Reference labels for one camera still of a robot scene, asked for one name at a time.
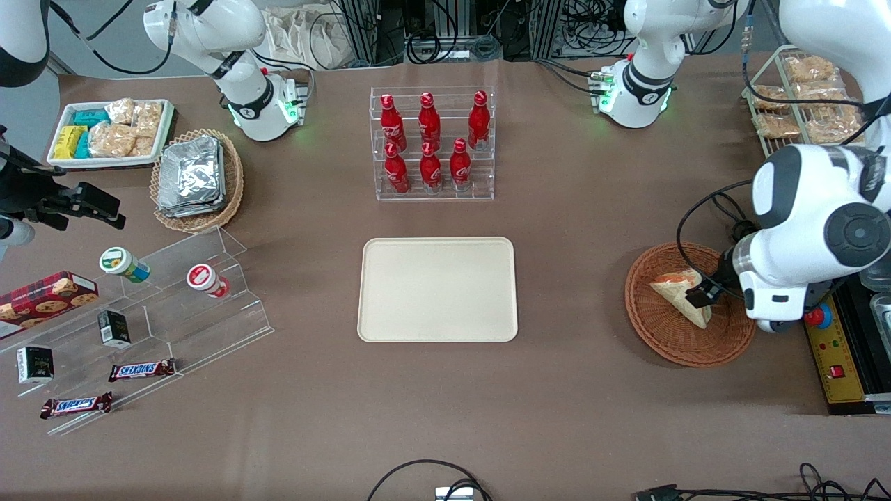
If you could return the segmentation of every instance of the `yellow control panel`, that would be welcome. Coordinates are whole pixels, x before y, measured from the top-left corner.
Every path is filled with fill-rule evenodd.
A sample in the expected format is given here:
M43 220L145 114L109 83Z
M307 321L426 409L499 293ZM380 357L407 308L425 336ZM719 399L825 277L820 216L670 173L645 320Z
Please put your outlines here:
M830 404L863 402L863 387L851 358L851 349L838 321L835 300L827 298L826 305L832 312L832 322L828 327L820 329L805 324L826 400Z

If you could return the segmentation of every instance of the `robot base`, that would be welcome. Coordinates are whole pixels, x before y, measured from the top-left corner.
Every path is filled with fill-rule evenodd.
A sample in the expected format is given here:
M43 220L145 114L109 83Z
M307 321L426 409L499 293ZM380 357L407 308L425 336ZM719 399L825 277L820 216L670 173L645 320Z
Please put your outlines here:
M273 84L273 99L259 113L255 119L239 117L229 107L229 111L235 118L235 125L244 131L244 134L254 141L272 141L302 123L303 108L294 102L298 95L294 90L294 80L284 80L274 74L267 76ZM292 95L288 95L287 89L291 89Z
M617 62L612 66L604 66L601 70L603 74L612 75L613 83L603 95L596 95L592 101L596 99L594 109L612 118L618 125L628 128L643 128L656 121L659 113L665 110L668 105L668 96L671 94L669 88L662 96L658 94L647 94L643 97L647 100L649 95L653 96L650 104L641 104L637 96L631 93L625 86L622 74L625 67L629 64L628 60Z

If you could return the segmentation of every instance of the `white tray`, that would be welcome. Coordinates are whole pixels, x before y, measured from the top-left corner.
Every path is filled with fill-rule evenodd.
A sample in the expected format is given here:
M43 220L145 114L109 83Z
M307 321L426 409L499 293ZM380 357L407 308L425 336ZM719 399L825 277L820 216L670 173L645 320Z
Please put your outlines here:
M174 106L173 103L168 101L167 99L137 99L137 101L148 101L151 103L161 103L164 109L161 111L161 122L158 125L158 132L155 134L155 144L151 148L151 154L142 155L139 157L123 157L123 158L109 158L109 159L55 159L53 158L53 149L55 144L59 141L59 134L61 134L61 128L71 124L71 119L74 117L75 111L83 111L83 110L99 110L104 108L106 104L111 103L111 101L99 101L96 103L73 103L65 106L65 109L61 113L61 118L59 119L59 124L56 125L55 134L53 134L53 142L50 143L50 151L46 154L46 163L50 165L55 165L58 167L65 168L70 171L78 171L78 170L92 170L92 169L102 169L102 168L126 168L134 165L144 165L154 163L155 159L157 159L161 155L161 150L164 148L164 143L166 142L168 132L170 131L170 122L173 120L173 112Z
M359 289L363 341L504 342L517 335L513 244L500 236L372 239Z

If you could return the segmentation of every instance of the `beige tray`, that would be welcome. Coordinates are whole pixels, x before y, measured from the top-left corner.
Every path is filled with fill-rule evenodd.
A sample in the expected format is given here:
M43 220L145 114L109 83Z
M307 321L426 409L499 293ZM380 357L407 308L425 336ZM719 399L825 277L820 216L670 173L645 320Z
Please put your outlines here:
M517 335L513 244L503 237L372 239L359 289L364 341L504 342Z

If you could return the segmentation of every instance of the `snickers bar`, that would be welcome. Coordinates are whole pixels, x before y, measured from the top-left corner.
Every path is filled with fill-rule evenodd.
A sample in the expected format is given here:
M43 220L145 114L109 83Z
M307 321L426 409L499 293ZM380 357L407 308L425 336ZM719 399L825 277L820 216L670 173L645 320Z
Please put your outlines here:
M40 419L59 417L60 415L77 414L90 411L111 411L111 392L99 397L75 398L73 400L56 400L50 398L40 410Z
M136 379L140 377L165 376L176 372L174 359L159 360L157 362L143 362L141 364L112 365L109 382L118 379Z

